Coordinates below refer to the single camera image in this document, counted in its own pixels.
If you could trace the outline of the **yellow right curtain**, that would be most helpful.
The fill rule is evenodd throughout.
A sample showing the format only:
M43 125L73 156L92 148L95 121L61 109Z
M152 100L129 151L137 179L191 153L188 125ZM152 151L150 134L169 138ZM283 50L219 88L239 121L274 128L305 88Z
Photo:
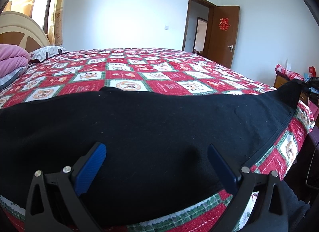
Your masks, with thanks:
M51 0L48 16L48 40L51 45L63 44L62 16L64 0Z

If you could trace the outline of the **window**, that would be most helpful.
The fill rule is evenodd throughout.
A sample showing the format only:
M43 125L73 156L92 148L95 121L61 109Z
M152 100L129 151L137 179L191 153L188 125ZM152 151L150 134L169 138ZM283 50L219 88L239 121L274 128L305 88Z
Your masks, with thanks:
M34 0L31 18L48 34L51 0Z

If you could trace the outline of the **brown wooden door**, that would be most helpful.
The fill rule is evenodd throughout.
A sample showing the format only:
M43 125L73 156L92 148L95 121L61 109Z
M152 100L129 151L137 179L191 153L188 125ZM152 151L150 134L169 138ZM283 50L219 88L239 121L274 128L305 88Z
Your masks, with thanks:
M237 5L218 6L214 9L210 38L207 48L207 59L210 59L224 67L231 68L234 50L237 40L239 25L239 10ZM231 27L227 31L219 28L220 19L227 17ZM231 53L227 46L233 45Z

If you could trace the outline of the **pink folded blanket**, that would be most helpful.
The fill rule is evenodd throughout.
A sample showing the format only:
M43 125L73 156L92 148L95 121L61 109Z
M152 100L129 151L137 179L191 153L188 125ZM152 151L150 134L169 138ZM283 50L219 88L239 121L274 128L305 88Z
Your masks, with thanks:
M1 44L1 78L15 69L28 65L30 54L20 46Z

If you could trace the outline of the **white patterned pillow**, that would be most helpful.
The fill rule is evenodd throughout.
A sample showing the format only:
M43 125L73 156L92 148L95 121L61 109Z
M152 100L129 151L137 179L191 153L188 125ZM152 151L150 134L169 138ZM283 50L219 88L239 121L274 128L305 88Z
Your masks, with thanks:
M36 62L44 62L45 60L52 58L56 55L66 54L68 51L60 46L46 46L39 48L30 53L30 60L35 60Z

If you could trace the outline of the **grey patterned pillow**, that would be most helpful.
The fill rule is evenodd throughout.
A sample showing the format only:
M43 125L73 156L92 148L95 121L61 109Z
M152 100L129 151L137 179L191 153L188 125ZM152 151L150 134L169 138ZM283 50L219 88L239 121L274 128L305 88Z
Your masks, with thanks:
M5 75L4 77L0 78L0 91L9 86L14 80L20 77L20 75L24 74L27 69L28 66L22 66L15 69L11 73Z

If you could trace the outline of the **brown door frame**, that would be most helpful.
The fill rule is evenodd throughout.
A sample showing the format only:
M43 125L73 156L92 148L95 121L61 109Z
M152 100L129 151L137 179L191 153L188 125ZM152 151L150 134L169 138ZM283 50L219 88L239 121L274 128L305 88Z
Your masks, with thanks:
M202 55L215 7L207 0L188 0L183 51Z

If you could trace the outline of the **red door decoration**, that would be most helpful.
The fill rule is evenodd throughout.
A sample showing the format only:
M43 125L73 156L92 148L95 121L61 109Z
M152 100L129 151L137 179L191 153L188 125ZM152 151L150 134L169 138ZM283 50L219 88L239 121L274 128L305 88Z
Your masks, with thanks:
M222 17L220 19L219 28L221 31L227 31L231 25L229 24L229 19L227 17Z

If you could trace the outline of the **black pants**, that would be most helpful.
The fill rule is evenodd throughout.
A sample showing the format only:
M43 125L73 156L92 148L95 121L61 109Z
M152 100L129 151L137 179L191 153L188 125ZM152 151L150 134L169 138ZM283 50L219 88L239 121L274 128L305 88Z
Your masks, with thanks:
M106 159L80 197L95 225L172 214L221 190L210 144L252 166L287 128L301 89L290 81L260 95L169 96L104 87L4 108L1 196L25 207L36 170L59 172L101 142Z

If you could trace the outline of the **beige wooden headboard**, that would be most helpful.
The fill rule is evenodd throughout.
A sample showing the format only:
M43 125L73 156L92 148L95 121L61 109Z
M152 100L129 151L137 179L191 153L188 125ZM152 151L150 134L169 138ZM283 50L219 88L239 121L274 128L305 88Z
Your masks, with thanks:
M29 53L50 45L42 28L25 14L15 11L2 12L0 24L1 44L17 45Z

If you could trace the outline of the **red plaid cloth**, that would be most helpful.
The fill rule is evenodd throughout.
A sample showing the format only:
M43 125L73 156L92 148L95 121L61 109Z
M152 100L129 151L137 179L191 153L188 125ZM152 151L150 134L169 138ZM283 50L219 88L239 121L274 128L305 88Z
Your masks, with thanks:
M287 70L286 68L284 68L280 64L277 64L275 66L275 72L280 74L281 76L287 78L288 80L299 79L301 81L304 81L304 77L302 77L299 73Z

